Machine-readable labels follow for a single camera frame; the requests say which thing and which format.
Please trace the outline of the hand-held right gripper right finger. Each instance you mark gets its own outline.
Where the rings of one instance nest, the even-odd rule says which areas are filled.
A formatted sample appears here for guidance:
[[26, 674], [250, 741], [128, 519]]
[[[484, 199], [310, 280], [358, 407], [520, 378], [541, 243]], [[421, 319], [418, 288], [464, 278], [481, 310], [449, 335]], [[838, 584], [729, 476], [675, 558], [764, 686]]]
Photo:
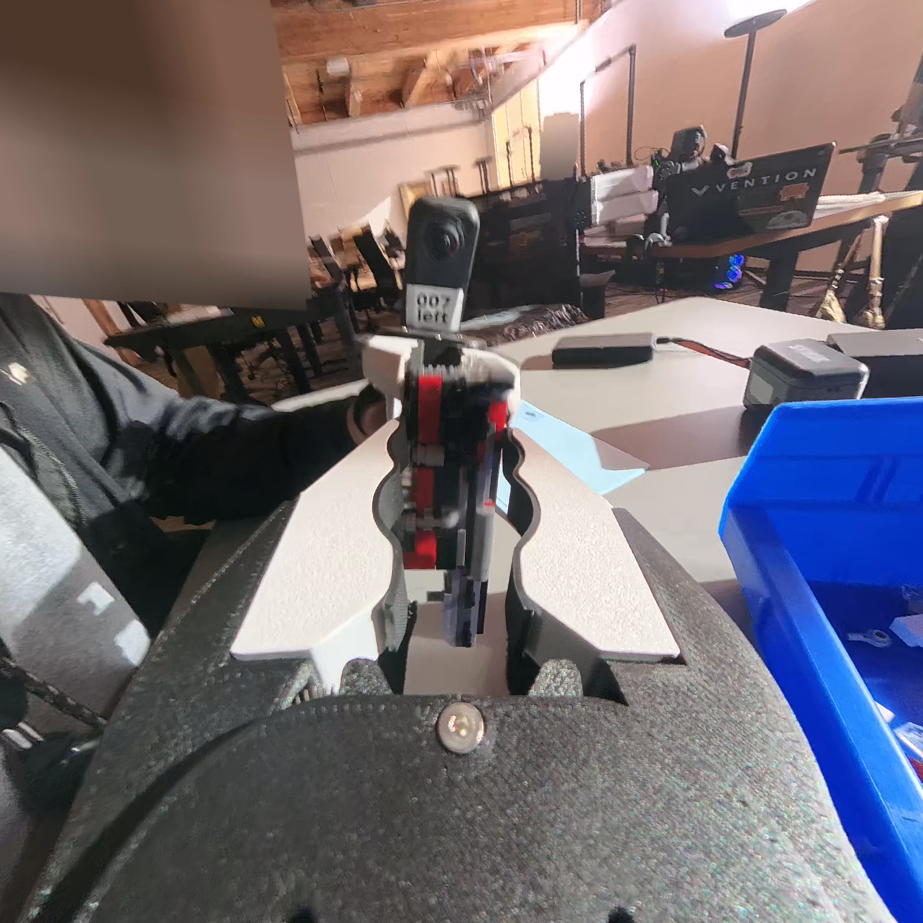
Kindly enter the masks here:
[[519, 539], [509, 629], [536, 665], [568, 660], [670, 663], [681, 649], [613, 507], [519, 428], [509, 432], [506, 519]]

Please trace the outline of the person's left hand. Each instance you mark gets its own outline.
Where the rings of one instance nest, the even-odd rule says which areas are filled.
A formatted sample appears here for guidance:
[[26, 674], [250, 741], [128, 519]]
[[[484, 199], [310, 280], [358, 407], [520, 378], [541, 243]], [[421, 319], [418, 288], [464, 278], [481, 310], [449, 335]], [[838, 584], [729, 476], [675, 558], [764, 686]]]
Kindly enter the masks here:
[[387, 399], [374, 386], [365, 386], [355, 397], [350, 416], [350, 432], [356, 445], [377, 432], [387, 421]]

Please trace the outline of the plastic wrapped dark bundle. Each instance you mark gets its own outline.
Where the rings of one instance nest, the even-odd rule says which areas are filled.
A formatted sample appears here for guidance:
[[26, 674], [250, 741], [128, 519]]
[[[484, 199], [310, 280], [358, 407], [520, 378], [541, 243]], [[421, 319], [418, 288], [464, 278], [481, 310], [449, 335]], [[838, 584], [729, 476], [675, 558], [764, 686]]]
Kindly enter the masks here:
[[500, 347], [521, 340], [571, 329], [589, 322], [578, 306], [569, 304], [517, 306], [462, 322], [461, 335]]

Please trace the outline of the toy brick truck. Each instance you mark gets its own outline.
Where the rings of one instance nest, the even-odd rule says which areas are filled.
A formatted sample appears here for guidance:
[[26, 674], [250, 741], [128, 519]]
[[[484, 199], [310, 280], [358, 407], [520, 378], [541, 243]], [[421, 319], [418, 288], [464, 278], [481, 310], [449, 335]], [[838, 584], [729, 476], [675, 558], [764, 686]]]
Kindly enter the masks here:
[[[412, 388], [420, 374], [442, 376], [441, 443], [412, 438]], [[404, 510], [396, 528], [408, 571], [444, 577], [443, 631], [448, 644], [473, 647], [483, 633], [489, 564], [507, 427], [467, 404], [465, 370], [425, 366], [408, 374], [402, 399], [409, 460], [403, 468]]]

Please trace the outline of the black floor lamp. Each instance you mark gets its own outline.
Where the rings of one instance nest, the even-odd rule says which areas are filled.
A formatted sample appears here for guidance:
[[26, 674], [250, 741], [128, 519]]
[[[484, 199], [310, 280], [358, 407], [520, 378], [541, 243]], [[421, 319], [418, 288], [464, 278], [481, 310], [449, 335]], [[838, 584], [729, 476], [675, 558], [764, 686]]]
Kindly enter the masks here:
[[723, 37], [726, 40], [734, 40], [737, 38], [746, 38], [747, 40], [730, 148], [730, 156], [733, 160], [737, 159], [742, 137], [757, 36], [761, 31], [770, 28], [786, 15], [787, 10], [785, 8], [761, 11], [757, 15], [747, 17], [734, 23], [724, 31]]

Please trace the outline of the light blue instruction booklet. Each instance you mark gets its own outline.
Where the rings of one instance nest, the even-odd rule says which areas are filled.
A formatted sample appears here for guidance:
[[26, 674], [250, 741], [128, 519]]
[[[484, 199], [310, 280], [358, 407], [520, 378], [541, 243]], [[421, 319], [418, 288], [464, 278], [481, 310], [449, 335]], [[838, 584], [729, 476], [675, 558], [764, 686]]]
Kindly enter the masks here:
[[511, 419], [554, 460], [599, 495], [609, 494], [643, 475], [647, 466], [523, 400]]

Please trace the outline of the pile of loose toy bricks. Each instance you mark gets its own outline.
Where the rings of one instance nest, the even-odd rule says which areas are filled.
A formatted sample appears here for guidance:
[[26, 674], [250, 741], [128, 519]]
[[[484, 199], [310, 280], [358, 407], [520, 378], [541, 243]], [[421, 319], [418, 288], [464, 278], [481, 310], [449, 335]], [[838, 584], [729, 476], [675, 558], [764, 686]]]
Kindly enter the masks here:
[[871, 695], [918, 778], [922, 777], [921, 604], [881, 586], [856, 588], [845, 645]]

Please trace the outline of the thin red toy bar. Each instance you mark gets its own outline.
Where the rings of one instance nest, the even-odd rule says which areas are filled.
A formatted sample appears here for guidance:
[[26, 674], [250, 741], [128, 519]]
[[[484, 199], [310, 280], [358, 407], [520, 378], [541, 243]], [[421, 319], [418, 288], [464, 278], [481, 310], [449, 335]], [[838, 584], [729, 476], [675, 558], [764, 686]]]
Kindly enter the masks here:
[[435, 373], [420, 374], [413, 383], [412, 438], [418, 445], [441, 443], [442, 385], [442, 376]]

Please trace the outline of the blue bin with white card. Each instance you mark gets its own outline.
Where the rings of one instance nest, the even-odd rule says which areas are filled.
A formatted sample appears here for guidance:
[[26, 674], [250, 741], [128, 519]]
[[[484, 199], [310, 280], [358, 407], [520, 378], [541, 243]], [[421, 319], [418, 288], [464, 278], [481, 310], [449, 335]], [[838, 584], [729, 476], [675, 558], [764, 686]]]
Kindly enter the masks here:
[[921, 778], [853, 665], [845, 628], [860, 585], [921, 604], [921, 414], [920, 398], [778, 407], [720, 525], [757, 648], [897, 921], [922, 920]]

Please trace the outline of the black laptop with stickers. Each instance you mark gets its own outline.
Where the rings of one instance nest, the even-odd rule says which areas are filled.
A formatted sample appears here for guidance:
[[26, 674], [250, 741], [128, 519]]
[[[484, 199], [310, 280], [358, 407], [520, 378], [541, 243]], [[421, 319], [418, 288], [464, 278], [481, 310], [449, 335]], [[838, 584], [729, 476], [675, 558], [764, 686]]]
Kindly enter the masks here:
[[672, 177], [664, 191], [671, 243], [703, 245], [809, 226], [835, 152], [831, 142]]

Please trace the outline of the white flat box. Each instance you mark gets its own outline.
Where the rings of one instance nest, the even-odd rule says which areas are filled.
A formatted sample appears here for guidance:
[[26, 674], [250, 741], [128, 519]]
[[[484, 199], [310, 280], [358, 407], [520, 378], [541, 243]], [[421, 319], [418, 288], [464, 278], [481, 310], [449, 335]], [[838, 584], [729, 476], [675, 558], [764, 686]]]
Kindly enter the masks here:
[[655, 190], [632, 192], [607, 200], [595, 200], [592, 225], [607, 225], [656, 212], [659, 194]]
[[606, 201], [652, 191], [654, 171], [650, 165], [641, 165], [590, 177], [594, 200]]

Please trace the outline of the grey electronic device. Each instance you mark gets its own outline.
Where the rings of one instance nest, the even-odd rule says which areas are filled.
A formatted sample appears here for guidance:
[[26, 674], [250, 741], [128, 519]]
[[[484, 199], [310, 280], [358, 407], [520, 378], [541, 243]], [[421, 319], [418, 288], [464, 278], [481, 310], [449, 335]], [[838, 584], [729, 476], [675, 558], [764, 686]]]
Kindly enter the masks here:
[[859, 399], [869, 368], [820, 340], [764, 344], [749, 360], [743, 406], [769, 411], [791, 402]]

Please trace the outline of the person's left forearm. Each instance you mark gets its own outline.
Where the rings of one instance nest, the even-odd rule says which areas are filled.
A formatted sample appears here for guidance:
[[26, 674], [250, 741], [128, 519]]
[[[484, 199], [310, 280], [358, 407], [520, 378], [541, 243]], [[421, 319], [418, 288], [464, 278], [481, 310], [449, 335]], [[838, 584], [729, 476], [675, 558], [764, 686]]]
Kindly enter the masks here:
[[206, 524], [295, 499], [364, 438], [354, 399], [278, 412], [176, 391], [80, 348], [109, 434], [107, 472], [155, 518]]

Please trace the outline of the black pipe frame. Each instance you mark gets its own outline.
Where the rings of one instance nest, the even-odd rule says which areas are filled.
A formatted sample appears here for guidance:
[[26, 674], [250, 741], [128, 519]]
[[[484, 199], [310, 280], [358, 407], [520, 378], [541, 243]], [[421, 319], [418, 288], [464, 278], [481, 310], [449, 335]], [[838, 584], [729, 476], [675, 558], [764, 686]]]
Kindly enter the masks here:
[[629, 59], [629, 76], [628, 76], [628, 89], [627, 89], [627, 122], [626, 122], [626, 151], [625, 151], [625, 163], [628, 167], [633, 167], [635, 165], [634, 160], [634, 123], [635, 123], [635, 110], [636, 110], [636, 85], [637, 85], [637, 53], [638, 46], [636, 43], [632, 43], [629, 46], [623, 48], [619, 52], [616, 52], [613, 55], [606, 57], [603, 61], [597, 63], [592, 71], [588, 71], [583, 75], [583, 79], [579, 83], [579, 160], [578, 160], [578, 177], [580, 179], [585, 179], [587, 176], [586, 172], [586, 85], [592, 79], [598, 75], [601, 75], [608, 69], [613, 63], [616, 63], [618, 60], [628, 57]]

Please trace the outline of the black power adapter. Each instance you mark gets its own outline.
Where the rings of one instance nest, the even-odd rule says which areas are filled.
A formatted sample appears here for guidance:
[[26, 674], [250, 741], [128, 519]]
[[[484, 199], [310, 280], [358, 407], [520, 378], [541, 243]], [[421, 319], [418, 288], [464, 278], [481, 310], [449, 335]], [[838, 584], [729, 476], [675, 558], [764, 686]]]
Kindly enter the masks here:
[[651, 332], [569, 336], [551, 352], [555, 369], [608, 369], [652, 360], [656, 338]]

